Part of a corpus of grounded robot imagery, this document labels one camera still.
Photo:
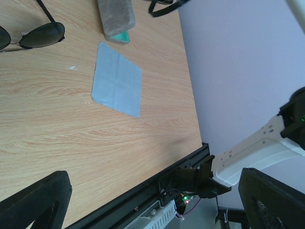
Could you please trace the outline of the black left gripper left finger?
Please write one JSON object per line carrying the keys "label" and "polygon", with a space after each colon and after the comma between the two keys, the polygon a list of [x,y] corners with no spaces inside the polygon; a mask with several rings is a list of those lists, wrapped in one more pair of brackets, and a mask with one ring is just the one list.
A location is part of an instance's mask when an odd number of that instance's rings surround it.
{"label": "black left gripper left finger", "polygon": [[60,229],[71,199],[66,171],[56,171],[0,202],[2,229]]}

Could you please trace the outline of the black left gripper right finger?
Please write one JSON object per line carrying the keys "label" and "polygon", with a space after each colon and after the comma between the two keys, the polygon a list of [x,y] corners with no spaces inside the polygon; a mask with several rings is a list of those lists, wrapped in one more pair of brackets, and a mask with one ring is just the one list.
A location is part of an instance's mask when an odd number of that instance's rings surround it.
{"label": "black left gripper right finger", "polygon": [[252,229],[303,229],[304,193],[255,169],[243,168],[238,186]]}

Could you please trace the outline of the blue cleaning cloth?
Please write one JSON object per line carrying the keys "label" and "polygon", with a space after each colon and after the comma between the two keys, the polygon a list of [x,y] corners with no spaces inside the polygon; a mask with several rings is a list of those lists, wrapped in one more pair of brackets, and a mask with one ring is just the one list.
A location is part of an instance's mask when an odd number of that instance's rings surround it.
{"label": "blue cleaning cloth", "polygon": [[138,118],[141,86],[141,68],[111,46],[100,42],[91,91],[93,101]]}

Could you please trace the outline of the black round sunglasses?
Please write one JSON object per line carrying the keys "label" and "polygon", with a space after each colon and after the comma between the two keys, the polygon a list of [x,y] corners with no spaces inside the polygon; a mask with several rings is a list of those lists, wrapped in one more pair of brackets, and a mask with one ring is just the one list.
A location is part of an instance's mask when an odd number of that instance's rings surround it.
{"label": "black round sunglasses", "polygon": [[7,30],[1,27],[1,52],[16,52],[21,50],[43,48],[57,44],[65,39],[65,26],[62,23],[55,21],[41,0],[36,0],[36,2],[39,4],[50,22],[22,35],[18,42],[12,42],[10,34],[7,32]]}

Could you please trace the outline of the grey felt glasses case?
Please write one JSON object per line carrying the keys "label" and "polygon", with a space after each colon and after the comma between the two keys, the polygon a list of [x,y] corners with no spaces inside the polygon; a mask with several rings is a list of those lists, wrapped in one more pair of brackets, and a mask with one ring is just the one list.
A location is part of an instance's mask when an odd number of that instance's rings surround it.
{"label": "grey felt glasses case", "polygon": [[113,43],[128,44],[130,42],[128,31],[136,24],[132,2],[99,0],[97,4],[105,39]]}

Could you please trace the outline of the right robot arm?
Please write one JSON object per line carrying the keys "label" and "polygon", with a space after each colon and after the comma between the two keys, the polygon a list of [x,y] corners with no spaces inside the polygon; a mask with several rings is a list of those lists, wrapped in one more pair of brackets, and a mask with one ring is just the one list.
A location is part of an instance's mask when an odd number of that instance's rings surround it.
{"label": "right robot arm", "polygon": [[213,180],[305,154],[305,3],[192,0],[179,9]]}

